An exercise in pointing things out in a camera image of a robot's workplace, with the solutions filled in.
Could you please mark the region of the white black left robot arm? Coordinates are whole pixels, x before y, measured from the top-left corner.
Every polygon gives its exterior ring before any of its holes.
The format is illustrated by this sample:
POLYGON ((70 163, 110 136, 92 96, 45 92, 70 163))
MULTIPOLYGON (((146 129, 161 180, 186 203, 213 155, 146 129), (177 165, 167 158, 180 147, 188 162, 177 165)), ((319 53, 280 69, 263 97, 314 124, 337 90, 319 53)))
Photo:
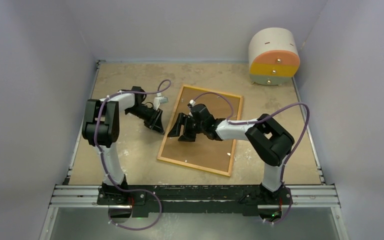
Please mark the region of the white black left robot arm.
POLYGON ((159 106, 144 103, 147 92, 139 86, 120 90, 102 99, 86 102, 82 137, 96 150, 104 177, 101 185, 102 199, 109 199, 118 205, 126 203, 131 190, 121 168, 117 152, 120 135, 120 113, 131 114, 143 120, 146 128, 161 135, 165 134, 162 124, 163 110, 159 106))

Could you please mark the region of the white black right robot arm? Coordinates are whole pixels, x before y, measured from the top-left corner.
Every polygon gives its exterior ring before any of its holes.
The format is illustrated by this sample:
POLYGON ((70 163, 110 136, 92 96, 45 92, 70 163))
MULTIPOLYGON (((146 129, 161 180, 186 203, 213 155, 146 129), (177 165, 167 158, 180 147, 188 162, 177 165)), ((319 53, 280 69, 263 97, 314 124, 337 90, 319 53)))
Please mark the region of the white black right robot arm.
POLYGON ((189 107, 189 113, 179 113, 168 132, 168 137, 177 137, 180 142, 195 142, 198 134, 213 141, 248 141, 264 162, 263 179, 260 184, 262 200, 268 204, 280 198, 285 187, 285 165, 295 151, 294 137, 267 113, 248 121, 215 118, 206 105, 200 103, 189 107))

